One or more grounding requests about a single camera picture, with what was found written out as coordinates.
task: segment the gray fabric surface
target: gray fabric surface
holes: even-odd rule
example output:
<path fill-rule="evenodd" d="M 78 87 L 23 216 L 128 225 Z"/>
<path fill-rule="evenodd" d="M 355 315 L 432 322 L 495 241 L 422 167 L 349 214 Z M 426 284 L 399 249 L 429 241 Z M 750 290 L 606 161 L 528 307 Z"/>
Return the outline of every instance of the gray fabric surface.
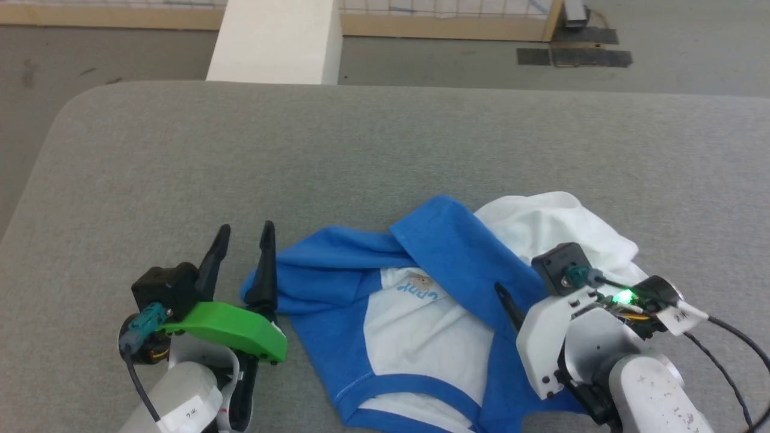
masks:
<path fill-rule="evenodd" d="M 196 262 L 233 225 L 217 298 L 237 302 L 263 220 L 280 247 L 329 224 L 387 226 L 437 193 L 472 210 L 566 190 L 636 241 L 638 264 L 770 348 L 770 102 L 580 92 L 147 82 L 97 88 L 55 121 L 0 243 L 0 431 L 115 431 L 139 403 L 116 353 L 148 267 Z M 260 431 L 342 431 L 295 334 L 260 370 Z M 750 350 L 695 333 L 755 417 Z M 688 341 L 658 338 L 716 431 L 735 398 Z M 147 387 L 163 367 L 144 367 Z M 539 414 L 524 431 L 597 431 Z"/>

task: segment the wooden frame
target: wooden frame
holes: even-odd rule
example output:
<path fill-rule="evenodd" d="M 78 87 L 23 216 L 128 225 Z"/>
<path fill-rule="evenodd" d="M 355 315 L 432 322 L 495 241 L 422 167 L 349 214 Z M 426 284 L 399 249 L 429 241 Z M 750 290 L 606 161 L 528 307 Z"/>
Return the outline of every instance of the wooden frame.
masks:
<path fill-rule="evenodd" d="M 547 19 L 340 14 L 343 35 L 549 42 L 563 0 Z M 42 6 L 0 3 L 0 24 L 219 30 L 223 10 Z"/>

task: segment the printed logo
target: printed logo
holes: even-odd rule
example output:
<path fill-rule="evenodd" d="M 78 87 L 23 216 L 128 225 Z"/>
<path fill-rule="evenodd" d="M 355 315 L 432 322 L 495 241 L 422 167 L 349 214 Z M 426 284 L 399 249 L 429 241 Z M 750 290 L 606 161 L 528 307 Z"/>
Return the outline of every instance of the printed logo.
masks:
<path fill-rule="evenodd" d="M 431 280 L 429 277 L 426 277 L 424 275 L 419 275 L 419 274 L 410 274 L 407 283 L 396 287 L 396 289 L 399 292 L 411 293 L 414 296 L 419 297 L 420 299 L 425 299 L 425 297 L 429 297 L 429 298 L 432 298 L 433 300 L 437 300 L 438 293 L 430 289 L 433 286 L 433 284 L 434 284 L 433 280 Z"/>

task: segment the green led light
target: green led light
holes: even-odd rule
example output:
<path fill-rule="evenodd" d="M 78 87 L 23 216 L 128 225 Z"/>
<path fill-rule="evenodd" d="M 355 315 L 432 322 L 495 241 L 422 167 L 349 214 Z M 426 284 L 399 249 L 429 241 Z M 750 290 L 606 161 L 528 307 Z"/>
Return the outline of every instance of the green led light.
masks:
<path fill-rule="evenodd" d="M 612 302 L 620 302 L 621 304 L 630 304 L 634 300 L 634 292 L 629 289 L 623 290 L 612 297 Z"/>

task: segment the floor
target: floor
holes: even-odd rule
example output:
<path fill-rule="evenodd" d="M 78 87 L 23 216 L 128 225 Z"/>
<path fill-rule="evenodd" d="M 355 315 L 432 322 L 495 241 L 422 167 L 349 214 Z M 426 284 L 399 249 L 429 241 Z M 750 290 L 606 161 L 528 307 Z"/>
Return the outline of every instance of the floor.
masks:
<path fill-rule="evenodd" d="M 587 0 L 628 69 L 519 66 L 512 42 L 345 39 L 340 84 L 770 97 L 770 2 Z M 204 79 L 214 32 L 0 28 L 0 237 L 56 113 L 122 80 Z"/>

